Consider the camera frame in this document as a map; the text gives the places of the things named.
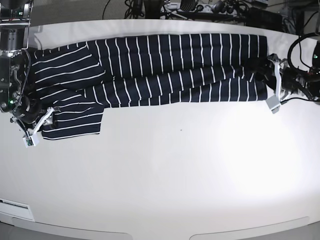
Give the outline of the navy white striped T-shirt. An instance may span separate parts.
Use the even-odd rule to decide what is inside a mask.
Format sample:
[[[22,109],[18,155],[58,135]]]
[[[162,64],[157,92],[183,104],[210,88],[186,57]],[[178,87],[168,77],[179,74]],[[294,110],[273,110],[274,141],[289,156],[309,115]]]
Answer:
[[[30,96],[57,107],[46,140],[98,134],[107,108],[249,102],[267,86],[249,70],[265,58],[265,36],[195,33],[116,37],[36,50]]]

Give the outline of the black equipment box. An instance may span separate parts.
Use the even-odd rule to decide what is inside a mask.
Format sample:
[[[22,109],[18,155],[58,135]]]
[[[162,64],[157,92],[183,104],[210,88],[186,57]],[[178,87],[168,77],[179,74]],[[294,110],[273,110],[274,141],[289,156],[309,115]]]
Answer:
[[[281,31],[283,17],[279,13],[251,7],[246,17],[245,25],[247,27]]]

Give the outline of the white label sticker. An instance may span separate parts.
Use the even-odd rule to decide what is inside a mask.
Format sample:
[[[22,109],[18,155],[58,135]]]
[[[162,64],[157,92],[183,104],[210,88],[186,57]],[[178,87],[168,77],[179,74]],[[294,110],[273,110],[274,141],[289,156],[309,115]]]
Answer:
[[[0,213],[13,218],[34,222],[35,218],[28,204],[0,199]]]

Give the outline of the white power strip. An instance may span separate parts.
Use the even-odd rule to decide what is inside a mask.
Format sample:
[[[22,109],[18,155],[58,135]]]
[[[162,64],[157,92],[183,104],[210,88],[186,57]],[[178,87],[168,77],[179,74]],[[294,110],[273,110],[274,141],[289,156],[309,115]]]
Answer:
[[[183,10],[181,2],[167,2],[163,6],[163,11],[168,14],[180,15],[188,18],[198,18],[210,16],[216,18],[238,17],[239,13],[232,4],[227,2],[215,2],[214,4],[195,2],[191,9]]]

